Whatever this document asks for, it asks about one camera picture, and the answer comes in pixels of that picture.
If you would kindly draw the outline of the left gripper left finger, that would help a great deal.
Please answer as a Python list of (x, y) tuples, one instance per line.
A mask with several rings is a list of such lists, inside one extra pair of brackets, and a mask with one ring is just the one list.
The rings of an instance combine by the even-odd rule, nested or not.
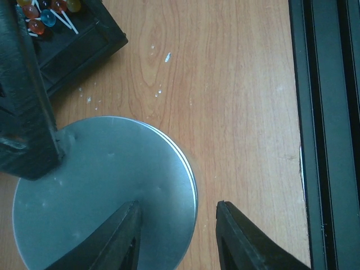
[(47, 269), (137, 269), (141, 226), (140, 203), (126, 202)]

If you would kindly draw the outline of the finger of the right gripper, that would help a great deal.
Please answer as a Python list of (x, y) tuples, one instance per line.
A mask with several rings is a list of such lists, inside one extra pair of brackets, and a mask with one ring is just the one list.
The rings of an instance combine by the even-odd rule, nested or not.
[(34, 181), (58, 166), (63, 151), (21, 11), (1, 1), (1, 87), (14, 127), (1, 135), (1, 171)]

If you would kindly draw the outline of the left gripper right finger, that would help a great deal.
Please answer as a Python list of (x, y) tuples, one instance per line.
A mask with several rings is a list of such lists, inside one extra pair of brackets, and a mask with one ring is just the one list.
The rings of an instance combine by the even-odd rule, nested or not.
[(216, 220), (221, 269), (309, 269), (272, 241), (233, 203), (218, 202)]

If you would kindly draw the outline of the silver jar lid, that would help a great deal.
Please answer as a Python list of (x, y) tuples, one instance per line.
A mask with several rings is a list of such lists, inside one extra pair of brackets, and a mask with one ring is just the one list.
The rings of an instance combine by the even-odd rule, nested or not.
[(176, 269), (194, 233), (197, 187), (177, 144), (157, 128), (99, 116), (58, 132), (60, 166), (20, 178), (12, 222), (28, 269), (44, 269), (76, 247), (128, 201), (142, 214), (139, 269)]

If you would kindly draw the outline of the black lollipop candy bin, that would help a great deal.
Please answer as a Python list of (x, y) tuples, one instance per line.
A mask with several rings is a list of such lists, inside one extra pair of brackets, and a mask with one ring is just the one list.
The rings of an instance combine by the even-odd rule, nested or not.
[(79, 12), (67, 12), (77, 32), (60, 20), (32, 37), (48, 96), (79, 83), (128, 43), (126, 34), (102, 1), (82, 1)]

